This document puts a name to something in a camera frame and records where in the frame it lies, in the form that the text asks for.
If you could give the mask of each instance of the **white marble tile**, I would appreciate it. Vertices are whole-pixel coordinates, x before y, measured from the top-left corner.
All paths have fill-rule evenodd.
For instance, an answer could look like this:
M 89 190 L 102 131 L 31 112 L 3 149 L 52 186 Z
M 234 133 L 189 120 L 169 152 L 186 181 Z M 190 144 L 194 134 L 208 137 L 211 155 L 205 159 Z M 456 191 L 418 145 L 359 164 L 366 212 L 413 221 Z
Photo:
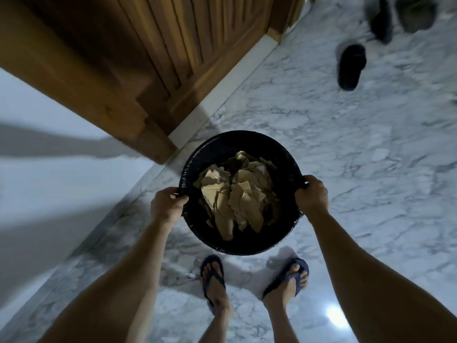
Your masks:
M 35 341 L 133 245 L 154 193 L 177 185 L 191 152 L 234 129 L 282 143 L 303 173 L 323 180 L 331 213 L 363 248 L 457 314 L 457 7 L 447 6 L 429 31 L 407 35 L 396 28 L 383 46 L 367 41 L 362 0 L 319 0 L 9 342 Z M 335 49 L 355 36 L 368 64 L 357 89 L 345 92 L 336 81 Z M 149 342 L 197 342 L 205 331 L 212 315 L 196 276 L 210 253 L 180 221 L 167 243 Z M 308 288 L 288 307 L 300 341 L 357 341 L 339 317 L 316 236 L 303 219 L 265 253 L 223 256 L 236 309 L 228 343 L 273 341 L 258 297 L 293 253 L 310 266 Z

